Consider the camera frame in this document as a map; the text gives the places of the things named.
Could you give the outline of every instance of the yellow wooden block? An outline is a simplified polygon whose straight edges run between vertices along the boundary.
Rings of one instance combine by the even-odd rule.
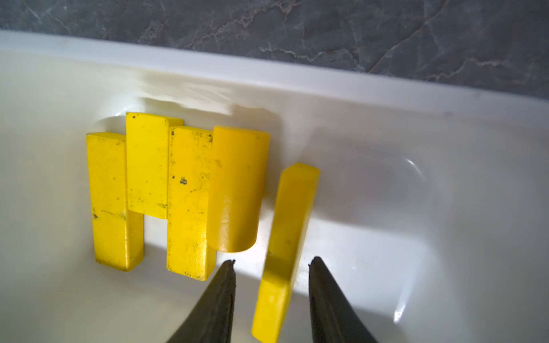
[[[170,128],[168,179],[168,270],[206,281],[215,250],[206,243],[212,132]]]
[[[143,215],[128,210],[126,136],[86,135],[97,262],[130,271],[143,260]]]
[[[287,168],[280,177],[251,329],[252,335],[263,343],[275,343],[282,329],[319,177],[320,170],[301,163]]]
[[[126,114],[128,207],[167,218],[170,126],[182,119],[147,113]]]
[[[212,146],[208,244],[220,251],[250,248],[257,238],[270,135],[216,126]]]

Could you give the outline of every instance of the white bathtub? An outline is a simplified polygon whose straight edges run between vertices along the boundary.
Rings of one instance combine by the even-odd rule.
[[[272,134],[257,243],[235,258],[251,323],[280,171],[322,170],[280,342],[311,341],[321,256],[380,342],[534,342],[549,328],[549,103],[262,60],[0,31],[0,341],[164,342],[207,285],[93,257],[85,134],[125,111]]]

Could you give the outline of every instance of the rectangular block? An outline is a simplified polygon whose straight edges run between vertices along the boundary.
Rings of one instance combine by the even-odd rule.
[[[167,218],[170,126],[182,119],[147,113],[126,114],[128,207]]]
[[[252,335],[263,343],[278,341],[292,298],[319,177],[320,170],[301,163],[285,169],[280,177],[251,329]]]
[[[206,243],[212,132],[170,128],[167,269],[206,281],[216,251]]]
[[[89,133],[86,144],[96,260],[127,272],[143,260],[143,215],[127,207],[126,136]]]

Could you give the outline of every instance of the cylindrical block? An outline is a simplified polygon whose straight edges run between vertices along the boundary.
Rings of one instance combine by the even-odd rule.
[[[216,126],[211,153],[206,240],[224,252],[254,245],[265,188],[270,135]]]

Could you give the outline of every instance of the marble tile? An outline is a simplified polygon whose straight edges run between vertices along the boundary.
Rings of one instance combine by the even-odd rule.
[[[0,0],[8,30],[370,72],[549,98],[541,0]]]

